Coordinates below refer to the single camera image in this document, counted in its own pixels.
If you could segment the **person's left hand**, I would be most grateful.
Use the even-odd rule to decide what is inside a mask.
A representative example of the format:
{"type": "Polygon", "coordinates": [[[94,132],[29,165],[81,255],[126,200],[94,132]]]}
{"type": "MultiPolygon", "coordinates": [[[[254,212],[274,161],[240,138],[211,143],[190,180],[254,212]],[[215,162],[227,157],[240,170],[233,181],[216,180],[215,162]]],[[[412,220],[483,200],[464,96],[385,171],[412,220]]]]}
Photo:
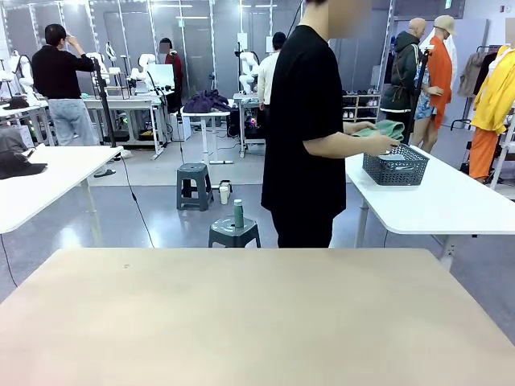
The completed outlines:
{"type": "Polygon", "coordinates": [[[352,134],[359,137],[368,137],[377,132],[377,127],[374,123],[369,121],[357,122],[353,126],[352,134]]]}

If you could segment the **person's right hand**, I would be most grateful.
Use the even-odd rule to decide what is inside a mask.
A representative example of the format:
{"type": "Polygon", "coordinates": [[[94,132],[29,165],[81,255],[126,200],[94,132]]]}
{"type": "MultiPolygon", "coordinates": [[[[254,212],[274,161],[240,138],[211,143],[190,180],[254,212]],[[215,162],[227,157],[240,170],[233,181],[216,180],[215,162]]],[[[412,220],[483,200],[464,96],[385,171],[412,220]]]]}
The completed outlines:
{"type": "Polygon", "coordinates": [[[392,139],[382,134],[374,134],[368,138],[366,153],[372,156],[387,154],[400,144],[399,140],[392,139]]]}

